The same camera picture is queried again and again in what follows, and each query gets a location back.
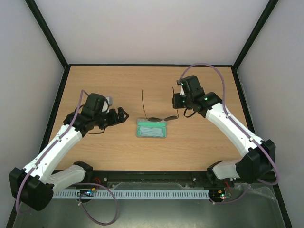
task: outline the eyeglasses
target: eyeglasses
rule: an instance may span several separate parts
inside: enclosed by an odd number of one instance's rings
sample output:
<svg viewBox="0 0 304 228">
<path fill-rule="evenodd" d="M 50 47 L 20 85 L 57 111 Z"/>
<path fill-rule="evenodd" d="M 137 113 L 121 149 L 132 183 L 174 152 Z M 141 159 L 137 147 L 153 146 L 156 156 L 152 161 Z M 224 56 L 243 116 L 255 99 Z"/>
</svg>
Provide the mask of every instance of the eyeglasses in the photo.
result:
<svg viewBox="0 0 304 228">
<path fill-rule="evenodd" d="M 168 116 L 167 118 L 164 118 L 164 119 L 160 119 L 160 118 L 157 118 L 157 117 L 150 117 L 150 118 L 148 118 L 147 117 L 147 114 L 146 114 L 146 111 L 145 111 L 145 109 L 144 109 L 144 104 L 143 104 L 143 90 L 142 90 L 142 107 L 143 107 L 143 111 L 144 111 L 144 115 L 146 116 L 146 119 L 148 120 L 148 121 L 150 121 L 150 122 L 155 122 L 155 123 L 157 123 L 157 122 L 160 122 L 160 121 L 162 121 L 162 120 L 164 120 L 164 121 L 169 121 L 169 120 L 176 120 L 176 119 L 178 119 L 179 118 L 179 111 L 176 109 L 176 112 L 177 112 L 177 116 L 176 115 L 171 115 L 171 116 Z"/>
</svg>

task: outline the gray wall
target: gray wall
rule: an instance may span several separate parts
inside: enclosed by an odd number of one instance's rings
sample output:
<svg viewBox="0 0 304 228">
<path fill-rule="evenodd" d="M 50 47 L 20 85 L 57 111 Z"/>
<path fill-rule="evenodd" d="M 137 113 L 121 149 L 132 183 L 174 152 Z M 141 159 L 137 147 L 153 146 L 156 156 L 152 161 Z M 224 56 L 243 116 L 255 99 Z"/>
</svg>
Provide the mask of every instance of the gray wall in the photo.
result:
<svg viewBox="0 0 304 228">
<path fill-rule="evenodd" d="M 277 146 L 279 186 L 295 228 L 304 224 L 304 1 L 279 1 L 238 73 L 256 132 Z"/>
<path fill-rule="evenodd" d="M 268 0 L 37 0 L 69 63 L 233 64 Z"/>
<path fill-rule="evenodd" d="M 0 227 L 15 201 L 9 172 L 37 155 L 62 73 L 25 1 L 1 1 Z"/>
</svg>

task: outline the wood surface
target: wood surface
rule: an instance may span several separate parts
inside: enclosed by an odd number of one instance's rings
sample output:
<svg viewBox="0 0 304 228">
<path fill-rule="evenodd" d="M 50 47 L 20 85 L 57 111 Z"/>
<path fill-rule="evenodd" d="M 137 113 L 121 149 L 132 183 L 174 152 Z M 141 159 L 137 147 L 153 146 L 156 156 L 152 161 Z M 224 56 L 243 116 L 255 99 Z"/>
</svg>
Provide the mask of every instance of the wood surface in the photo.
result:
<svg viewBox="0 0 304 228">
<path fill-rule="evenodd" d="M 56 116 L 51 139 L 66 115 L 77 106 L 80 90 L 113 97 L 112 108 L 123 107 L 127 122 L 108 127 L 104 134 L 86 135 L 64 157 L 57 169 L 82 160 L 95 170 L 129 171 L 202 171 L 214 162 L 240 158 L 229 139 L 199 114 L 180 118 L 167 125 L 167 138 L 137 138 L 136 120 L 144 117 L 141 90 L 148 117 L 175 115 L 172 87 L 185 67 L 150 66 L 72 66 Z M 243 124 L 245 117 L 229 67 L 219 67 L 226 83 L 227 107 Z M 222 84 L 216 72 L 195 67 L 186 76 L 196 75 L 205 92 L 222 97 Z"/>
</svg>

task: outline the sunglasses lens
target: sunglasses lens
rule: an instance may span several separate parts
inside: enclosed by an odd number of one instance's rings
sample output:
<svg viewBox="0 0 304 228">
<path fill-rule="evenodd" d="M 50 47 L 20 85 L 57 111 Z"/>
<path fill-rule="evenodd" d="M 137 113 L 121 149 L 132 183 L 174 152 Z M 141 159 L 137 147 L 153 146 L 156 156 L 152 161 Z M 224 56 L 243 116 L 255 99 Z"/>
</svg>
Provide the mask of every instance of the sunglasses lens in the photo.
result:
<svg viewBox="0 0 304 228">
<path fill-rule="evenodd" d="M 150 118 L 148 119 L 148 121 L 150 121 L 150 122 L 160 122 L 160 121 L 162 121 L 162 119 L 156 118 L 156 117 L 150 117 Z"/>
<path fill-rule="evenodd" d="M 178 117 L 175 116 L 175 115 L 172 115 L 172 116 L 169 116 L 169 117 L 165 118 L 164 120 L 169 121 L 169 120 L 176 120 L 176 119 L 178 119 Z"/>
</svg>

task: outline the gray floor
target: gray floor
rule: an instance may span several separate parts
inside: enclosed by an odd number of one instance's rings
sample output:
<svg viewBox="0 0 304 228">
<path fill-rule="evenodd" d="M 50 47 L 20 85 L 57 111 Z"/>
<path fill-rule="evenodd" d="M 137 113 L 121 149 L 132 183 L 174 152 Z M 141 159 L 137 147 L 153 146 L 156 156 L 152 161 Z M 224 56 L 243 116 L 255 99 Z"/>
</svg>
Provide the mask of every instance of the gray floor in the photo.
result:
<svg viewBox="0 0 304 228">
<path fill-rule="evenodd" d="M 120 199 L 120 216 L 112 228 L 283 228 L 282 216 L 275 200 L 264 191 L 248 193 L 240 201 L 212 205 L 197 199 Z M 237 197 L 240 191 L 233 190 Z M 109 222 L 114 202 L 94 199 L 86 208 L 91 215 Z M 17 216 L 15 228 L 95 228 L 75 199 L 53 199 L 42 211 Z"/>
</svg>

